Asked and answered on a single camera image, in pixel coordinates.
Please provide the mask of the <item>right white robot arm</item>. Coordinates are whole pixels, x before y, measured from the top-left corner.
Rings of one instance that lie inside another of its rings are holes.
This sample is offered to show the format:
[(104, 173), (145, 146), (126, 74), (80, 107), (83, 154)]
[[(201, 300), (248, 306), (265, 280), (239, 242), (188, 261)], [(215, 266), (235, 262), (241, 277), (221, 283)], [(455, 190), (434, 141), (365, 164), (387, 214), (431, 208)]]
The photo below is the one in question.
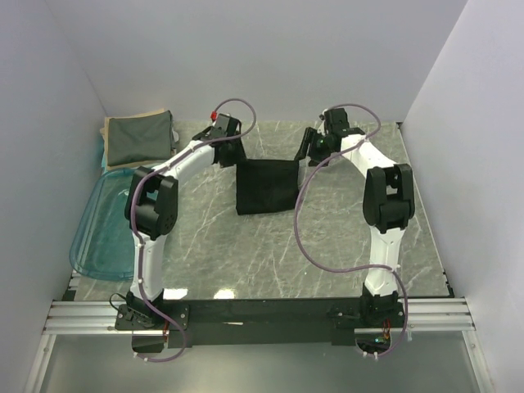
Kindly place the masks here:
[(320, 126), (306, 129), (296, 159), (308, 158), (313, 170), (302, 183), (294, 212), (300, 212), (310, 182), (331, 160), (342, 157), (364, 176), (362, 209), (371, 248), (369, 262), (362, 268), (367, 276), (359, 316), (376, 327), (407, 311), (407, 305), (398, 301), (405, 294), (398, 269), (400, 245), (415, 213), (413, 170), (377, 149), (370, 141), (374, 132), (351, 126), (346, 108), (347, 104), (328, 107), (319, 116)]

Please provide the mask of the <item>black t-shirt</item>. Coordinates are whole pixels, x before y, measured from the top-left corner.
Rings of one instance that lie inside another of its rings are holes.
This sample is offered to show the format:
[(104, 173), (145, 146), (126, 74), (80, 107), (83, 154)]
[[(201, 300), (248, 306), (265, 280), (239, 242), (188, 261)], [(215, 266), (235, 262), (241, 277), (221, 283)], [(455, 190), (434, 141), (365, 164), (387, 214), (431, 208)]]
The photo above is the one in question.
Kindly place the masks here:
[(237, 164), (237, 214), (293, 210), (299, 194), (299, 168), (295, 160), (244, 160)]

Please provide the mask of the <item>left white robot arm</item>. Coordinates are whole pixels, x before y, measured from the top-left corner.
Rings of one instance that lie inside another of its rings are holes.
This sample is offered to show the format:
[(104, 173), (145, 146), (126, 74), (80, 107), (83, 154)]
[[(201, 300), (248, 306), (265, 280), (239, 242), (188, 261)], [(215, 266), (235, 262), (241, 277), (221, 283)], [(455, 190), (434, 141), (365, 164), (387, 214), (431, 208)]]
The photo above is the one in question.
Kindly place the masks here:
[(178, 192), (193, 176), (219, 164), (235, 165), (246, 158), (241, 140), (242, 122), (230, 115), (212, 114), (212, 123), (167, 161), (152, 168), (135, 170), (125, 218), (129, 221), (135, 247), (130, 292), (143, 300), (134, 311), (142, 327), (158, 327), (164, 318), (162, 260), (167, 235), (178, 219)]

